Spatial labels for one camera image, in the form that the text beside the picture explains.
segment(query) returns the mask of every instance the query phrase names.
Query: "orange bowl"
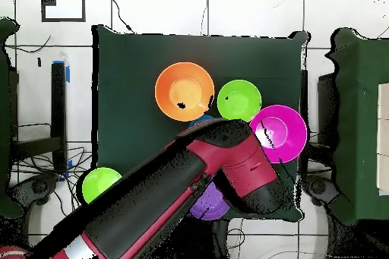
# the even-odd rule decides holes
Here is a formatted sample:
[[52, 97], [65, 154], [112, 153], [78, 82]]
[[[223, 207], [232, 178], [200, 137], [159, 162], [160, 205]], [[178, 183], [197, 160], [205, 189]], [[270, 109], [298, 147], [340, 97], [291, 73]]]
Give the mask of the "orange bowl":
[[164, 114], [181, 122], [201, 117], [213, 101], [210, 75], [192, 62], [178, 62], [161, 72], [155, 84], [155, 100]]

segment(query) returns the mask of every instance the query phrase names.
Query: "purple bowl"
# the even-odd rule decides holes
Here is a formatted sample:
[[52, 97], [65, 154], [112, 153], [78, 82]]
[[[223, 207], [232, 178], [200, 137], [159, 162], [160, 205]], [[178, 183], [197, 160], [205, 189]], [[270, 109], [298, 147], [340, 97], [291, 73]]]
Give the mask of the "purple bowl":
[[229, 209], [222, 193], [211, 182], [189, 212], [192, 216], [202, 220], [215, 220], [222, 217]]

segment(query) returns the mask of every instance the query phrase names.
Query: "chair wheel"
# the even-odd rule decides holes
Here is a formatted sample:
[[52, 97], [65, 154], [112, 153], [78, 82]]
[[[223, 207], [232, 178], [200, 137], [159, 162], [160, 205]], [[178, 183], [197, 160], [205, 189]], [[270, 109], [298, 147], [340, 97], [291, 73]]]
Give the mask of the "chair wheel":
[[321, 202], [316, 199], [315, 197], [311, 197], [312, 204], [315, 205], [316, 207], [321, 207]]
[[36, 202], [36, 205], [37, 205], [37, 206], [42, 206], [42, 205], [44, 205], [44, 204], [47, 204], [47, 202], [49, 202], [49, 196], [44, 197], [44, 198], [38, 200], [38, 201]]

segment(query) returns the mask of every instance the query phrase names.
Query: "plastic bowl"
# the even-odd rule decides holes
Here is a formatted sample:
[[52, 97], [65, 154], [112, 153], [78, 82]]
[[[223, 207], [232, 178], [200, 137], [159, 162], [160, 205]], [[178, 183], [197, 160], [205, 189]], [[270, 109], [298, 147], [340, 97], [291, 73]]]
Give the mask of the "plastic bowl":
[[226, 119], [250, 122], [261, 109], [261, 104], [258, 88], [240, 79], [225, 84], [217, 95], [217, 109]]
[[202, 220], [215, 220], [221, 218], [229, 209], [222, 193], [211, 182], [189, 212], [192, 216]]
[[97, 168], [88, 173], [82, 182], [82, 195], [89, 204], [122, 176], [114, 169]]
[[170, 65], [155, 84], [155, 100], [159, 108], [181, 122], [202, 116], [210, 108], [214, 94], [210, 75], [192, 62]]
[[284, 105], [265, 107], [252, 119], [250, 127], [271, 163], [294, 160], [307, 141], [307, 127], [301, 115]]

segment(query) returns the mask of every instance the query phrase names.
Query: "blue tape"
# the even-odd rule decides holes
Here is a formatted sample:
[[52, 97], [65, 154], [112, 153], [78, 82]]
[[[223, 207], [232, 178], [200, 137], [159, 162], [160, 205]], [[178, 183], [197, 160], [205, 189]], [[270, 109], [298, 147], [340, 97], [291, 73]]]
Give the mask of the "blue tape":
[[66, 81], [70, 83], [70, 66], [65, 67]]
[[[72, 160], [69, 160], [68, 161], [68, 169], [71, 169], [73, 167], [73, 161]], [[69, 172], [65, 172], [64, 173], [64, 176], [66, 177], [66, 178], [68, 178], [69, 177]], [[63, 182], [65, 179], [64, 178], [60, 178], [59, 179], [59, 181], [60, 182]]]

